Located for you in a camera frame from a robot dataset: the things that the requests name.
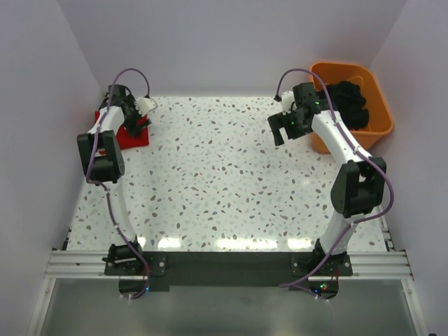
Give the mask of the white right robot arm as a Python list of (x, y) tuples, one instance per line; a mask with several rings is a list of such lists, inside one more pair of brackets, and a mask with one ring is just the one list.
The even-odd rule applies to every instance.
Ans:
[(372, 210), (383, 199), (386, 163), (373, 158), (357, 142), (344, 124), (328, 93), (319, 97), (313, 83), (296, 85), (292, 92), (276, 93), (281, 112), (267, 120), (276, 146), (284, 144), (281, 131), (289, 139), (309, 133), (324, 142), (339, 171), (332, 184), (330, 201), (333, 214), (306, 264), (309, 274), (327, 275), (342, 262), (356, 227), (372, 219)]

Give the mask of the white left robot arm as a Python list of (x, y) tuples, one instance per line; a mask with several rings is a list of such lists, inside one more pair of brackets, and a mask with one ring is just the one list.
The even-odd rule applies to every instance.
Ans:
[(106, 187), (106, 210), (113, 224), (111, 246), (102, 260), (105, 274), (131, 276), (144, 273), (145, 258), (132, 227), (123, 180), (125, 149), (147, 146), (151, 120), (142, 115), (143, 99), (135, 99), (124, 85), (108, 87), (109, 91), (94, 114), (94, 126), (77, 136), (78, 152), (86, 180)]

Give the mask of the red t-shirt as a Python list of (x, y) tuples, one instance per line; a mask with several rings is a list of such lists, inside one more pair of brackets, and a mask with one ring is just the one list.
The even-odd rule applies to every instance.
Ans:
[(142, 116), (137, 121), (137, 125), (142, 126), (142, 129), (137, 136), (132, 136), (124, 126), (121, 126), (118, 130), (118, 133), (116, 134), (120, 150), (123, 151), (131, 148), (148, 146), (150, 143), (148, 133), (148, 126), (150, 125), (150, 123), (151, 121), (149, 120), (147, 115)]

